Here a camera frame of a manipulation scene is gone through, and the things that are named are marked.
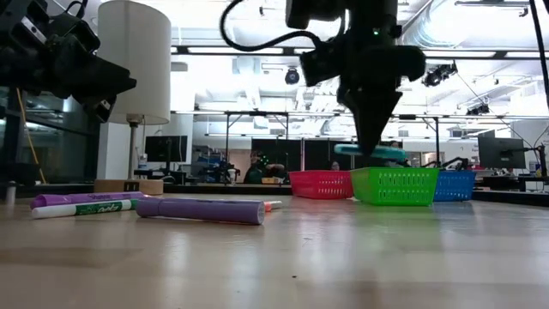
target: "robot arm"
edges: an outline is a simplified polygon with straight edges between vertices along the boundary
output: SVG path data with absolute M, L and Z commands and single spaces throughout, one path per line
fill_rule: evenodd
M 71 95 L 105 122 L 117 95 L 136 86 L 130 72 L 95 56 L 100 41 L 81 18 L 68 11 L 49 16 L 45 0 L 0 0 L 0 85 L 30 93 Z
M 335 21 L 347 9 L 349 29 L 342 28 L 327 42 L 301 30 L 258 46 L 238 45 L 226 36 L 226 16 L 242 1 L 234 0 L 221 16 L 226 43 L 253 52 L 297 36 L 310 38 L 315 50 L 299 57 L 306 85 L 340 77 L 337 101 L 353 112 L 360 149 L 370 156 L 402 96 L 396 91 L 402 77 L 415 81 L 425 73 L 425 55 L 418 47 L 395 45 L 401 36 L 401 26 L 396 24 L 397 0 L 287 0 L 289 27 L 306 29 L 310 20 Z

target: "wooden table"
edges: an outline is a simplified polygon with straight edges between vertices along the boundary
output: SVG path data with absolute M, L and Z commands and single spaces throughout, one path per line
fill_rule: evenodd
M 260 227 L 129 211 L 31 221 L 27 202 L 2 207 L 0 307 L 549 306 L 544 209 L 260 198 L 286 206 Z

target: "computer monitor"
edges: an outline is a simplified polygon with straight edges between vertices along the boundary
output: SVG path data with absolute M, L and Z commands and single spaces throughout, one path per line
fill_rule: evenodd
M 479 137 L 479 157 L 484 168 L 526 168 L 524 142 L 518 138 Z
M 147 136 L 145 145 L 149 162 L 187 161 L 187 136 Z

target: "black cable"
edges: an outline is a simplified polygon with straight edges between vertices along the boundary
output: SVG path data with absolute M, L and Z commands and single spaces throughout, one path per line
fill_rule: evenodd
M 87 7 L 87 0 L 82 0 L 80 9 L 78 10 L 78 13 L 76 13 L 76 17 L 82 19 L 82 17 L 84 17 L 84 15 L 86 14 L 86 7 Z
M 543 0 L 543 4 L 545 4 L 547 13 L 549 13 L 549 0 Z
M 72 7 L 74 7 L 75 5 L 79 4 L 80 6 L 82 6 L 82 2 L 80 1 L 73 1 L 69 4 L 69 6 L 67 7 L 67 9 L 65 9 L 65 13 L 69 13 L 70 9 L 72 9 Z
M 541 74 L 543 75 L 543 88 L 546 91 L 547 108 L 549 108 L 549 75 L 547 74 L 547 59 L 546 49 L 543 46 L 543 36 L 541 35 L 540 18 L 538 17 L 538 9 L 535 6 L 534 0 L 529 0 L 530 9 L 532 10 L 532 19 L 534 20 L 535 38 L 538 41 L 538 49 L 540 50 Z
M 345 24 L 347 23 L 347 18 L 345 18 L 345 11 L 343 11 L 343 14 L 341 15 L 341 24 L 340 24 L 340 30 L 337 33 L 337 36 L 343 35 L 345 33 L 346 27 Z
M 288 34 L 284 34 L 280 36 L 279 38 L 272 39 L 269 42 L 256 45 L 256 46 L 244 46 L 240 45 L 233 40 L 229 39 L 229 37 L 226 35 L 225 31 L 225 22 L 226 18 L 231 12 L 232 9 L 234 9 L 235 6 L 237 6 L 239 3 L 243 2 L 244 0 L 234 0 L 229 5 L 227 5 L 226 9 L 223 11 L 223 14 L 221 14 L 221 20 L 220 20 L 220 32 L 221 32 L 221 38 L 232 48 L 241 51 L 241 52 L 257 52 L 264 48 L 269 48 L 274 45 L 280 44 L 286 40 L 298 38 L 298 37 L 306 37 L 312 40 L 312 43 L 315 45 L 315 47 L 319 47 L 322 44 L 322 41 L 320 38 L 318 38 L 314 33 L 311 33 L 309 31 L 294 31 Z
M 67 7 L 67 9 L 65 9 L 65 13 L 69 13 L 70 9 L 72 9 L 73 6 L 79 4 L 80 5 L 80 8 L 78 9 L 78 12 L 76 13 L 76 17 L 78 18 L 82 18 L 84 17 L 84 14 L 86 13 L 86 6 L 87 6 L 87 1 L 88 0 L 82 0 L 82 1 L 73 1 L 69 4 L 69 6 Z
M 549 125 L 546 127 L 545 130 L 543 130 L 543 132 L 541 132 L 540 136 L 538 136 L 538 138 L 535 140 L 535 142 L 534 142 L 534 147 L 535 147 L 535 145 L 538 143 L 538 141 L 540 140 L 540 138 L 547 132 L 547 129 L 549 129 Z
M 474 94 L 474 96 L 477 97 L 477 99 L 480 100 L 480 102 L 482 102 L 484 104 L 484 101 L 479 97 L 479 95 L 476 92 L 474 92 L 474 90 L 469 86 L 469 84 L 467 84 L 467 82 L 465 82 L 463 77 L 459 73 L 457 73 L 456 75 L 462 80 L 462 82 L 465 84 L 465 86 L 467 86 L 467 88 L 469 88 L 469 90 L 471 90 L 471 92 Z M 530 148 L 533 148 L 532 145 L 530 145 L 530 143 L 527 140 L 524 139 L 524 137 L 522 137 L 520 134 L 518 134 L 508 123 L 504 122 L 503 119 L 500 118 L 499 121 L 501 121 L 503 124 L 505 124 L 509 128 L 509 130 L 511 130 L 513 133 L 515 133 L 517 136 L 519 136 L 522 139 L 522 141 L 525 142 Z

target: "white lampshade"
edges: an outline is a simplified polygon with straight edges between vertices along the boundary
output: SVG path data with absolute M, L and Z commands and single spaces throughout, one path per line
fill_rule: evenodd
M 157 9 L 127 0 L 99 7 L 98 56 L 130 70 L 137 87 L 118 96 L 110 122 L 144 116 L 144 124 L 170 121 L 172 25 Z

